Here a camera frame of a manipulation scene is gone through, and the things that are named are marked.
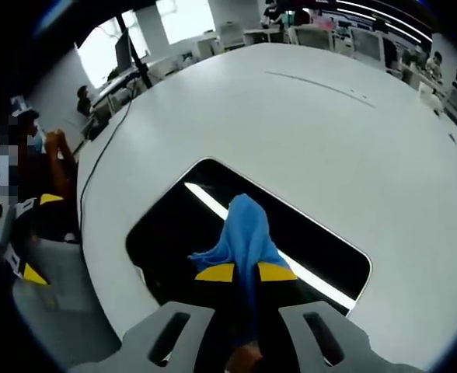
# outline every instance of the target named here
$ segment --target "face mask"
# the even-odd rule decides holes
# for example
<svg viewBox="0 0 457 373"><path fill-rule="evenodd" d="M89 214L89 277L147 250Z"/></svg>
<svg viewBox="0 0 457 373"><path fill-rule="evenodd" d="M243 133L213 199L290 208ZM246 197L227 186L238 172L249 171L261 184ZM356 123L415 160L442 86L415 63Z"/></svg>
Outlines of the face mask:
<svg viewBox="0 0 457 373"><path fill-rule="evenodd" d="M37 153L42 152L42 147L44 146L44 142L42 141L42 137L38 133L33 138L33 146L35 147L35 152L37 152Z"/></svg>

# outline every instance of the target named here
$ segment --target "black cable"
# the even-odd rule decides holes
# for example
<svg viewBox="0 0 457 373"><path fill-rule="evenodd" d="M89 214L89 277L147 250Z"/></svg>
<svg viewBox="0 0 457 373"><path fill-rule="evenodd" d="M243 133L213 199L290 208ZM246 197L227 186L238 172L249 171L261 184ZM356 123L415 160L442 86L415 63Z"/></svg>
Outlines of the black cable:
<svg viewBox="0 0 457 373"><path fill-rule="evenodd" d="M137 85L137 81L134 82L134 88L133 92L135 91L135 86ZM111 134L110 138L108 139L107 143L104 145L103 150L100 152L99 157L97 157L96 163L94 163L94 166L92 167L92 170L90 171L89 177L87 177L87 180L85 181L85 184L83 185L82 193L80 194L80 201L79 201L79 206L80 206L80 222L79 222L79 227L78 231L80 233L80 241L83 246L83 234L82 234L82 227L83 227L83 196L85 194L85 190L87 189L87 186L89 185L89 181L92 179L92 176L94 172L96 171L96 167L99 164L99 161L103 157L104 152L106 151L107 147L110 145L111 140L113 140L114 135L117 133L118 128L120 128L121 124L125 121L125 118L128 115L128 112L130 111L130 108L132 106L132 101L133 99L130 100L127 106L127 111L125 112L125 115L123 115L123 118L121 118L120 122L117 124L117 126L114 128L113 133Z"/></svg>

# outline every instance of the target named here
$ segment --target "window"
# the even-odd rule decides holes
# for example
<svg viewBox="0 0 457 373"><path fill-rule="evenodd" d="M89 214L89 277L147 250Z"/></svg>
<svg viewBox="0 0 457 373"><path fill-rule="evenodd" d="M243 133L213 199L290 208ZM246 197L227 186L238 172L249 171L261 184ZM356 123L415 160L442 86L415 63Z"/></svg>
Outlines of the window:
<svg viewBox="0 0 457 373"><path fill-rule="evenodd" d="M135 50L139 58L143 58L148 54L148 46L137 17L132 11L123 13L122 16ZM85 73L96 88L106 83L108 74L118 65L114 45L120 36L118 21L112 18L97 26L78 49Z"/></svg>
<svg viewBox="0 0 457 373"><path fill-rule="evenodd" d="M158 0L156 6L170 44L215 29L208 0Z"/></svg>

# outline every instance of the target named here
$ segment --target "hand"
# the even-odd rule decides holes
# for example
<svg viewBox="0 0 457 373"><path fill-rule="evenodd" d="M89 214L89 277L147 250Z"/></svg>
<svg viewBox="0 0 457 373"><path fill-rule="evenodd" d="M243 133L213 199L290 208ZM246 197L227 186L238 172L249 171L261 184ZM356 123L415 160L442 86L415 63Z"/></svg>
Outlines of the hand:
<svg viewBox="0 0 457 373"><path fill-rule="evenodd" d="M65 133L63 131L57 129L56 131L54 131L54 134L56 135L56 138L58 139L58 147L61 148L61 144L66 143Z"/></svg>
<svg viewBox="0 0 457 373"><path fill-rule="evenodd" d="M237 347L228 360L227 370L231 373L250 373L254 364L262 358L260 348L252 343Z"/></svg>
<svg viewBox="0 0 457 373"><path fill-rule="evenodd" d="M49 157L56 159L58 157L58 135L55 132L49 132L45 137L45 151Z"/></svg>

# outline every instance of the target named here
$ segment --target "desk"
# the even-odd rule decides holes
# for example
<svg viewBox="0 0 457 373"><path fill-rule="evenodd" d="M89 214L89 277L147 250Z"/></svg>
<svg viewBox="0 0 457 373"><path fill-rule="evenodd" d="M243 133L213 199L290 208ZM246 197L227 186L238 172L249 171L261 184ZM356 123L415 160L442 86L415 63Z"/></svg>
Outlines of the desk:
<svg viewBox="0 0 457 373"><path fill-rule="evenodd" d="M78 195L123 114L82 149ZM455 125L420 104L417 91L354 59L257 44L135 99L89 183L83 253L120 338L158 308L127 255L127 234L206 156L370 257L372 276L349 318L375 352L427 369L457 337Z"/></svg>
<svg viewBox="0 0 457 373"><path fill-rule="evenodd" d="M92 101L92 106L96 107L104 99L106 99L110 95L113 95L120 89L124 88L125 86L127 86L127 84L131 80L134 80L135 78L139 78L140 76L141 75L140 75L139 71L135 68L121 74L117 78L113 79L111 81L111 83L109 85L107 85L101 92L99 92L99 95Z"/></svg>
<svg viewBox="0 0 457 373"><path fill-rule="evenodd" d="M244 44L246 46L253 45L254 44L253 35L257 35L257 34L261 34L261 33L264 33L265 35L267 35L268 43L271 43L270 35L275 34L275 33L280 33L280 32L281 32L281 30L278 27L270 27L268 29L244 30Z"/></svg>

